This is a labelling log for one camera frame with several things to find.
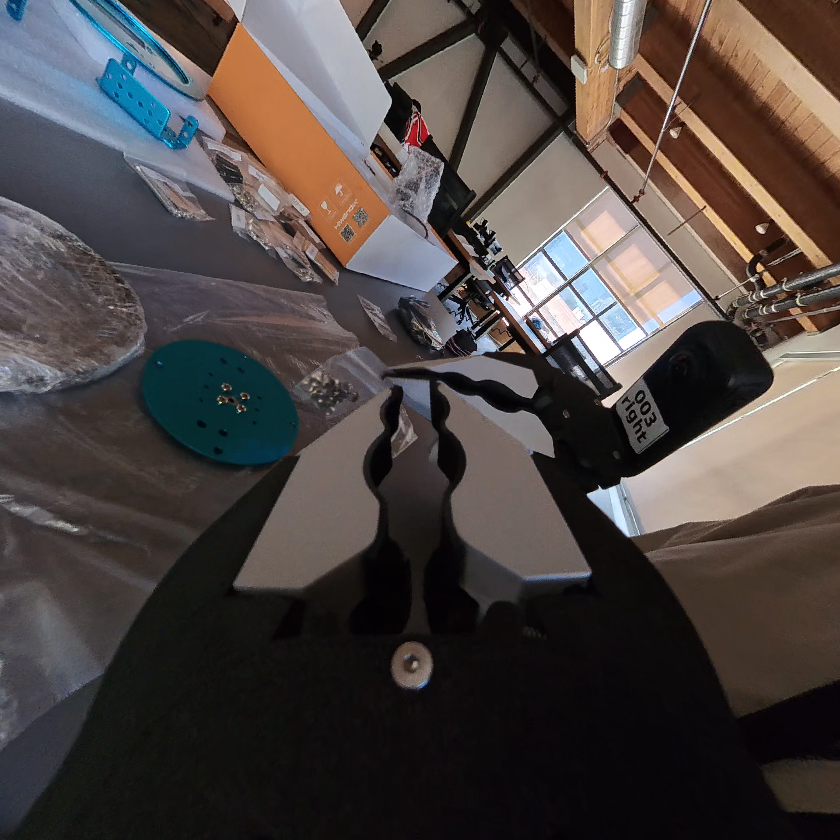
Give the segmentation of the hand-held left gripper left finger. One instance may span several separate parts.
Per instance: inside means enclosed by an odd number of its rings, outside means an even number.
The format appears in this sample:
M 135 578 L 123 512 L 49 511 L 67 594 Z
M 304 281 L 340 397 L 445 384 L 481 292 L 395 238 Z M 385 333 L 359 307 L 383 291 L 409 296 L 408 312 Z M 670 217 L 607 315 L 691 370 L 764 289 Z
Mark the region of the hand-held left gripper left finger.
M 402 387 L 387 387 L 301 451 L 234 580 L 237 592 L 289 597 L 354 634 L 404 629 L 411 566 L 381 492 L 402 404 Z

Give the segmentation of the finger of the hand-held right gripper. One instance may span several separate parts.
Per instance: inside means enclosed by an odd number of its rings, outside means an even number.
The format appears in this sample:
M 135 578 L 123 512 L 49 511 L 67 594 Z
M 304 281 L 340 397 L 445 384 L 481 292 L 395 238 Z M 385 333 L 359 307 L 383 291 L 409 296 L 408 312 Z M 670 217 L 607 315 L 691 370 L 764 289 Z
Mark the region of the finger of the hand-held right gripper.
M 399 385 L 403 388 L 403 401 L 417 414 L 429 422 L 432 420 L 432 410 L 429 395 L 430 382 L 426 380 L 406 379 L 395 376 L 396 371 L 386 371 L 384 382 L 389 385 Z M 488 420 L 505 430 L 511 437 L 516 438 L 531 454 L 539 453 L 554 457 L 554 445 L 547 430 L 538 418 L 528 413 L 504 413 L 475 395 L 455 395 L 463 402 L 472 405 Z
M 460 396 L 485 403 L 531 403 L 538 390 L 532 368 L 522 354 L 471 355 L 452 360 L 402 364 L 387 370 L 387 379 L 446 386 Z

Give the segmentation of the small clear screw bag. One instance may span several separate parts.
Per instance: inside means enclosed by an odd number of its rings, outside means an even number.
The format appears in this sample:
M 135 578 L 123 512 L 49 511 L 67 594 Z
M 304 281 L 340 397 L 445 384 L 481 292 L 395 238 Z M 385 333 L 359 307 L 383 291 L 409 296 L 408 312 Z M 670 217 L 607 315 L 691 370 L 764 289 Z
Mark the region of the small clear screw bag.
M 294 386 L 296 402 L 310 413 L 318 413 L 327 426 L 366 404 L 388 386 L 388 370 L 373 351 L 358 348 L 327 359 Z

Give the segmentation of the blue round metal disc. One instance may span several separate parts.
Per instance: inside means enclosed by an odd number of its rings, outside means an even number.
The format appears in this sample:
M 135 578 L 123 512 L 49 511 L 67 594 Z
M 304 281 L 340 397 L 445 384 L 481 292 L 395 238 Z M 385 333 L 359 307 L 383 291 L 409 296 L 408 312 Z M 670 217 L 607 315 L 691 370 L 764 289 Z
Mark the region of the blue round metal disc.
M 146 408 L 174 441 L 230 466 L 264 466 L 294 448 L 301 429 L 287 388 L 241 350 L 197 339 L 168 343 L 146 361 Z

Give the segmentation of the orange and white cardboard box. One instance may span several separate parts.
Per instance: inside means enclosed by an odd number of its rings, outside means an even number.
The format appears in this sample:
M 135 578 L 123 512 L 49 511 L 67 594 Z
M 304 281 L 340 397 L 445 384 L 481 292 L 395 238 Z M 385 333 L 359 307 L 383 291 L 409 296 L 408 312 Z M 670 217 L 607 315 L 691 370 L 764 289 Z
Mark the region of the orange and white cardboard box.
M 392 100 L 341 2 L 246 2 L 209 96 L 342 267 L 421 292 L 455 267 L 371 158 Z

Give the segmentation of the wood-edged office desk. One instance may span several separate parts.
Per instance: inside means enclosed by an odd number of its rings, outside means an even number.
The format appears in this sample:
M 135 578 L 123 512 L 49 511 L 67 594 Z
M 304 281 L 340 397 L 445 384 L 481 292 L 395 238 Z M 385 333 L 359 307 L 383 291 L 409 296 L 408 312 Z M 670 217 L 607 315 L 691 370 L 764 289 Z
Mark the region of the wood-edged office desk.
M 454 299 L 453 315 L 477 344 L 507 354 L 544 356 L 550 342 L 513 305 L 513 289 L 495 270 L 486 267 L 466 241 L 450 230 L 441 238 L 456 266 L 436 290 L 442 304 Z

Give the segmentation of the dark crinkled plastic bag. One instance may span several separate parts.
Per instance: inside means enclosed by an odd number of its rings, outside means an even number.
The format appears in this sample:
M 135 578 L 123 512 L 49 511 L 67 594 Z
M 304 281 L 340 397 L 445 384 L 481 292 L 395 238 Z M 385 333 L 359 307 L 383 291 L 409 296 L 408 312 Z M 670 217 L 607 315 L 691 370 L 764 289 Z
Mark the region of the dark crinkled plastic bag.
M 445 348 L 445 341 L 431 318 L 430 310 L 431 305 L 426 300 L 415 296 L 400 297 L 397 304 L 398 315 L 414 342 L 440 352 Z

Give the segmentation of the black ceiling pipe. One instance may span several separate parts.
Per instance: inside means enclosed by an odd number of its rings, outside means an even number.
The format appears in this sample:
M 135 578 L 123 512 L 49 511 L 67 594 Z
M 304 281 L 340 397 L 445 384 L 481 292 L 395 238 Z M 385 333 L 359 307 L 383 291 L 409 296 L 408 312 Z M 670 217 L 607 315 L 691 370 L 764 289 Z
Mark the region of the black ceiling pipe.
M 785 278 L 782 281 L 765 288 L 760 288 L 750 294 L 740 297 L 730 304 L 731 308 L 743 308 L 750 305 L 757 305 L 800 289 L 812 287 L 816 284 L 838 277 L 839 263 L 831 264 L 823 268 L 800 274 L 793 278 Z
M 796 292 L 792 297 L 748 304 L 738 311 L 738 315 L 744 321 L 754 321 L 764 316 L 787 312 L 792 309 L 804 309 L 808 306 L 837 299 L 839 299 L 839 286 L 812 291 L 802 290 Z

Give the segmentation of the far grid window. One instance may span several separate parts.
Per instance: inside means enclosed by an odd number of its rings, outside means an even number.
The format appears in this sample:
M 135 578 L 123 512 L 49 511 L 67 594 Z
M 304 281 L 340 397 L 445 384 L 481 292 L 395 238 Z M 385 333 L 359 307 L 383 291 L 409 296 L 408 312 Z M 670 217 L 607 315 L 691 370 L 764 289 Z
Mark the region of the far grid window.
M 602 190 L 518 267 L 519 316 L 554 343 L 579 333 L 602 364 L 703 301 L 625 203 Z

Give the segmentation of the clear plastic bag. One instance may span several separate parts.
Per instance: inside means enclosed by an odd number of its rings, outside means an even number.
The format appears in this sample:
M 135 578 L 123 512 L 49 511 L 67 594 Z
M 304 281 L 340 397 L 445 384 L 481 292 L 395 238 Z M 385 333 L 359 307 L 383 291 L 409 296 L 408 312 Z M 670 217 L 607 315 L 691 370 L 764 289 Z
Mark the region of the clear plastic bag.
M 2 397 L 2 748 L 102 674 L 173 563 L 270 469 L 218 464 L 165 434 L 142 401 L 151 352 L 223 343 L 292 388 L 360 345 L 317 285 L 112 266 L 143 305 L 145 351 L 88 385 Z

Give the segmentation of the bubble wrap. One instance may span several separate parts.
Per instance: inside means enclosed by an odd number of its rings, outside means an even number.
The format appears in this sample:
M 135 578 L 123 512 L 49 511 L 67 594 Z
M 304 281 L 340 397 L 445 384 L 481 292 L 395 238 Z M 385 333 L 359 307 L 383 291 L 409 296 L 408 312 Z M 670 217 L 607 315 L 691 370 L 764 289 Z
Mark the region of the bubble wrap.
M 406 160 L 392 182 L 392 209 L 425 223 L 432 211 L 445 171 L 446 161 L 416 146 L 406 150 Z

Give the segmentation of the red and black bag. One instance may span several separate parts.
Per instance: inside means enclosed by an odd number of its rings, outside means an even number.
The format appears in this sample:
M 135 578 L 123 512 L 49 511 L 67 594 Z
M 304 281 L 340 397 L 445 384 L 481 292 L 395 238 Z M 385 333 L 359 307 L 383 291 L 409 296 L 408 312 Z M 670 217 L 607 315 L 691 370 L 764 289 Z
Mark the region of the red and black bag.
M 385 116 L 385 126 L 406 149 L 422 149 L 430 137 L 422 113 L 422 103 L 413 98 L 392 100 Z

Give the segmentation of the pile of small screw bags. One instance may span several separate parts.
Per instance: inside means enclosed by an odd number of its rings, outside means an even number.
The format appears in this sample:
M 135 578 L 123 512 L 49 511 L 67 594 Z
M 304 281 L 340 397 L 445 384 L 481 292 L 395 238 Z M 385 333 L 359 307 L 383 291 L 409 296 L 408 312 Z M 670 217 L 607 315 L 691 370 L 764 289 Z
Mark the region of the pile of small screw bags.
M 329 280 L 337 285 L 340 270 L 326 256 L 326 246 L 310 226 L 302 202 L 245 150 L 207 136 L 201 145 L 233 197 L 228 205 L 232 231 L 257 243 L 300 281 Z M 123 159 L 170 215 L 191 222 L 213 220 L 185 181 L 135 156 L 125 154 Z

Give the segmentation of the white foam sheet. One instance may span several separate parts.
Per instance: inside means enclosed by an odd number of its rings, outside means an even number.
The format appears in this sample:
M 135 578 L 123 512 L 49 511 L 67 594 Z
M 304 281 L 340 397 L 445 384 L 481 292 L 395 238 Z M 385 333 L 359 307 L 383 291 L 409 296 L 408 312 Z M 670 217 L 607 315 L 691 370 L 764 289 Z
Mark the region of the white foam sheet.
M 14 104 L 82 134 L 129 158 L 233 201 L 196 134 L 174 150 L 99 87 L 108 61 L 122 52 L 92 27 L 70 2 L 26 2 L 17 21 L 2 2 L 2 104 Z

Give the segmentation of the silver flexible duct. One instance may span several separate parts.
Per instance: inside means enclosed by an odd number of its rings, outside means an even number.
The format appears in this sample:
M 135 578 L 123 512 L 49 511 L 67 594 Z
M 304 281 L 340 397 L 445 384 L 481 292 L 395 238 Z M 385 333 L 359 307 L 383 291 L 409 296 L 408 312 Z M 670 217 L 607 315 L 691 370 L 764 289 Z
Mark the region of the silver flexible duct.
M 610 24 L 608 64 L 615 70 L 630 67 L 637 57 L 648 1 L 614 1 Z

